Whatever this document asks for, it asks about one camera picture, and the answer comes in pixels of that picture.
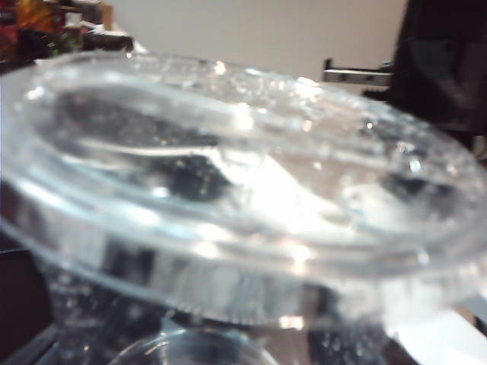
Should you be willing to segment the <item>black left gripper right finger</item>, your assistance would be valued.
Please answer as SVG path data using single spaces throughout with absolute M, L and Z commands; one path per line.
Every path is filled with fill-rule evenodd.
M 397 173 L 385 176 L 380 186 L 404 204 L 416 206 L 416 211 L 438 213 L 440 217 L 451 214 L 459 198 L 452 186 Z

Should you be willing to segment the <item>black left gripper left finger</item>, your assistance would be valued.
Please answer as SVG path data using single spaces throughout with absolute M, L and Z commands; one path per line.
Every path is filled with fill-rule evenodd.
M 210 159 L 201 155 L 164 157 L 162 173 L 171 196 L 192 202 L 213 202 L 231 186 Z

